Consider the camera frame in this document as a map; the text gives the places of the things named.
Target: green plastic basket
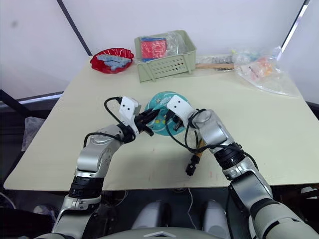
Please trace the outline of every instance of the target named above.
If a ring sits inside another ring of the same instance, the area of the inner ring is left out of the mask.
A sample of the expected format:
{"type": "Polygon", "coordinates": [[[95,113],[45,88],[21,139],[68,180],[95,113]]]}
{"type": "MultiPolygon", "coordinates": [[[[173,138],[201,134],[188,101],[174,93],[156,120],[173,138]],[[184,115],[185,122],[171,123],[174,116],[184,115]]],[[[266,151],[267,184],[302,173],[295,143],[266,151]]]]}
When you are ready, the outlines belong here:
{"type": "MultiPolygon", "coordinates": [[[[183,72],[191,73],[195,70],[196,47],[184,30],[176,30],[179,33],[188,49],[186,54],[162,57],[156,60],[148,61],[138,64],[138,72],[140,82],[142,81],[156,81],[157,78],[176,75],[183,72]]],[[[140,60],[141,54],[141,40],[140,37],[135,38],[136,57],[140,60]]]]}

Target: beige tabletop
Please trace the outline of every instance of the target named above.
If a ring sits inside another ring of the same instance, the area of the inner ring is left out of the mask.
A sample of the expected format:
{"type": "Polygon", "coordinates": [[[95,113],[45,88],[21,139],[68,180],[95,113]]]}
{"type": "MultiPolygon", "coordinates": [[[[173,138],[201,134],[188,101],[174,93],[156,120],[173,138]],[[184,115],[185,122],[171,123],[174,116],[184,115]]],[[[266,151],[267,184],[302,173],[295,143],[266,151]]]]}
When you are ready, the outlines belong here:
{"type": "MultiPolygon", "coordinates": [[[[270,185],[318,183],[319,121],[302,97],[263,92],[234,72],[201,77],[167,77],[139,82],[135,65],[103,74],[89,62],[69,84],[21,161],[6,189],[68,191],[83,139],[115,120],[103,102],[130,96],[142,104],[160,91],[175,91],[194,108],[213,109],[234,139],[254,156],[270,185]]],[[[116,104],[111,109],[118,110],[116,104]]],[[[209,151],[192,177],[185,173],[191,154],[167,136],[143,133],[113,156],[104,190],[229,185],[209,151]]]]}

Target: teal round object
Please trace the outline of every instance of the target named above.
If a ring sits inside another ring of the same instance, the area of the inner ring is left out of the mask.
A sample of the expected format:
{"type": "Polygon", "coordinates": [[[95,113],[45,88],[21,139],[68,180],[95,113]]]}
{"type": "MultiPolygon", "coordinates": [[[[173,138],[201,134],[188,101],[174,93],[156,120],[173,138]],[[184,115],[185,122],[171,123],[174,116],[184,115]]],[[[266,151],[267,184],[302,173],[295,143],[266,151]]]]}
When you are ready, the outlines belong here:
{"type": "MultiPolygon", "coordinates": [[[[183,100],[187,101],[188,100],[173,91],[163,91],[157,93],[151,100],[150,102],[146,105],[145,110],[148,110],[150,108],[153,108],[153,110],[158,110],[159,109],[159,114],[158,116],[150,123],[147,124],[147,126],[154,132],[160,135],[164,136],[169,136],[166,128],[165,128],[165,116],[168,112],[168,108],[166,108],[166,105],[168,102],[171,100],[171,98],[175,95],[178,95],[181,97],[183,100]]],[[[176,135],[181,133],[183,130],[185,130],[184,127],[180,127],[177,131],[175,131],[173,128],[176,125],[176,123],[172,120],[169,120],[167,123],[168,129],[171,132],[172,135],[176,135]]]]}

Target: red bowl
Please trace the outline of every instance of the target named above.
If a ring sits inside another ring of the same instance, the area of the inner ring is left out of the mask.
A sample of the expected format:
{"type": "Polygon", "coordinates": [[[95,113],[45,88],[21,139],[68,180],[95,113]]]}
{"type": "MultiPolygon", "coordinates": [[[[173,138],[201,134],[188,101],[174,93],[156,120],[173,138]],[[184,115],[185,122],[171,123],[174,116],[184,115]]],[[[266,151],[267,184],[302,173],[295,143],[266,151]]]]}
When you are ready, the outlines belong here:
{"type": "Polygon", "coordinates": [[[110,49],[106,49],[104,51],[100,51],[99,53],[95,54],[92,58],[92,60],[90,61],[90,63],[92,64],[92,68],[94,70],[103,72],[103,73],[111,73],[111,74],[116,74],[119,73],[121,71],[124,71],[126,68],[128,68],[131,63],[133,62],[133,57],[134,54],[128,50],[128,49],[124,49],[124,48],[110,48],[110,49]],[[126,57],[131,59],[132,61],[127,63],[124,67],[118,67],[115,69],[115,71],[111,71],[111,67],[107,66],[104,64],[104,61],[100,61],[96,58],[96,56],[101,55],[101,54],[109,54],[109,55],[114,55],[114,56],[122,56],[122,57],[126,57]]]}

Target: white cable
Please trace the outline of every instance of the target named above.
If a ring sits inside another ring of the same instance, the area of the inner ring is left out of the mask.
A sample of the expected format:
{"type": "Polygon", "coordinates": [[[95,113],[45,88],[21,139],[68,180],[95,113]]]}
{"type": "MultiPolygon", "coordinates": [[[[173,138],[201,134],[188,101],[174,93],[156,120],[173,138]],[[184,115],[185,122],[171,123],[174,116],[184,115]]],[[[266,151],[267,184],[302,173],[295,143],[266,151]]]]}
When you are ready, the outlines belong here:
{"type": "Polygon", "coordinates": [[[191,200],[191,202],[190,202],[190,205],[189,205],[187,214],[188,214],[188,217],[189,217],[190,222],[192,223],[193,227],[194,227],[195,229],[197,229],[197,227],[195,226],[195,224],[194,224],[194,222],[193,222],[193,219],[191,218],[191,216],[190,216],[190,214],[189,214],[190,209],[191,209],[191,206],[193,206],[193,195],[192,195],[192,193],[190,192],[190,188],[188,188],[188,191],[189,191],[189,194],[190,194],[190,200],[191,200]]]}
{"type": "Polygon", "coordinates": [[[7,199],[7,200],[10,202],[11,206],[13,207],[13,209],[16,209],[15,204],[13,203],[13,201],[12,201],[10,198],[8,198],[8,197],[7,197],[5,194],[3,194],[2,192],[0,192],[0,195],[3,196],[5,199],[7,199]]]}
{"type": "Polygon", "coordinates": [[[125,190],[124,197],[123,197],[123,198],[121,199],[121,201],[120,201],[118,204],[116,204],[114,207],[117,207],[118,205],[120,205],[120,204],[124,201],[124,199],[126,199],[126,197],[128,196],[128,194],[129,194],[129,192],[125,190]]]}

